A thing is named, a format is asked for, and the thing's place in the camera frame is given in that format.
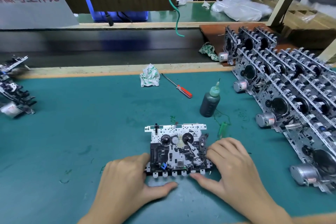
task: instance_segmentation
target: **bottle cap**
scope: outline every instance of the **bottle cap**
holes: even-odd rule
[[[213,97],[216,97],[219,95],[219,93],[221,92],[220,88],[219,88],[219,81],[216,83],[216,86],[213,86],[210,90],[210,95]]]

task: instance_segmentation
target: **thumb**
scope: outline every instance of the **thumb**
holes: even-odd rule
[[[222,183],[219,183],[212,179],[205,178],[200,173],[191,173],[190,177],[195,179],[202,188],[205,188],[206,190],[214,193],[218,197],[221,197],[223,195],[224,188]]]
[[[145,197],[148,199],[148,202],[166,197],[169,192],[176,188],[178,183],[176,182],[168,182],[163,186],[149,187],[147,186],[145,189]]]

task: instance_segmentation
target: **conveyor belt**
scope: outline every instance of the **conveyor belt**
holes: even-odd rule
[[[198,51],[198,29],[54,30],[0,32],[0,63],[29,56],[30,67],[69,67],[212,62]]]

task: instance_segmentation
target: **dark liquid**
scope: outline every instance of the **dark liquid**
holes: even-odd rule
[[[199,112],[204,117],[211,117],[215,112],[221,97],[213,97],[209,92],[205,93]]]

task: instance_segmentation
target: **screwdriver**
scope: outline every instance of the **screwdriver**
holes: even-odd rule
[[[176,86],[176,88],[181,91],[184,95],[186,95],[188,98],[192,98],[193,95],[187,91],[185,88],[182,88],[181,86],[179,85],[176,85],[172,80],[170,80],[168,77],[166,77],[163,73],[161,73],[166,79],[168,79],[172,84],[174,84]]]

